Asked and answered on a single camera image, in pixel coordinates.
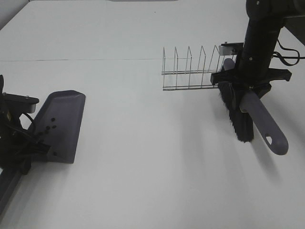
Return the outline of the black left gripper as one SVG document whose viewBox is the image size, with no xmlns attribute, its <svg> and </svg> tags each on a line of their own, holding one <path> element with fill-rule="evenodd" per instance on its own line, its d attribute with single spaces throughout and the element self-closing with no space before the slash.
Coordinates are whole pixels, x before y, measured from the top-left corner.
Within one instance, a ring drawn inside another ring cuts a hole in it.
<svg viewBox="0 0 305 229">
<path fill-rule="evenodd" d="M 23 175 L 31 168 L 31 157 L 45 157 L 51 146 L 22 127 L 20 116 L 10 111 L 3 98 L 4 77 L 0 76 L 0 167 L 14 168 Z"/>
</svg>

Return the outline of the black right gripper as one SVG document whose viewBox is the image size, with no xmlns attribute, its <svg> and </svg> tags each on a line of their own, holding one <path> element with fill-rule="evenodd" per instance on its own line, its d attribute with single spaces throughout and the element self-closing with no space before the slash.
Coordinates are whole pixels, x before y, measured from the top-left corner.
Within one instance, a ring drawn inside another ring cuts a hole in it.
<svg viewBox="0 0 305 229">
<path fill-rule="evenodd" d="M 271 81 L 290 81 L 292 73 L 287 69 L 269 68 L 271 52 L 246 52 L 239 51 L 234 69 L 212 73 L 212 85 L 232 84 L 234 88 L 249 89 L 259 98 L 271 91 Z"/>
</svg>

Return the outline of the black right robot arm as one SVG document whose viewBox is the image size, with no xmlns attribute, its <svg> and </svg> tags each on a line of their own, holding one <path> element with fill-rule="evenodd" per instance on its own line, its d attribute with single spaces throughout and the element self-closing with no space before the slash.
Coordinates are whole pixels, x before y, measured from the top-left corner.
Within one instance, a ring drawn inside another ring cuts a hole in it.
<svg viewBox="0 0 305 229">
<path fill-rule="evenodd" d="M 233 67 L 223 66 L 211 75 L 211 84 L 217 85 L 223 100 L 242 97 L 247 90 L 265 94 L 271 81 L 290 81 L 287 69 L 270 68 L 273 57 L 285 66 L 286 58 L 275 51 L 281 29 L 288 21 L 305 16 L 303 0 L 248 0 L 246 13 L 249 18 L 244 42 L 223 43 L 219 46 L 223 56 L 234 55 Z"/>
</svg>

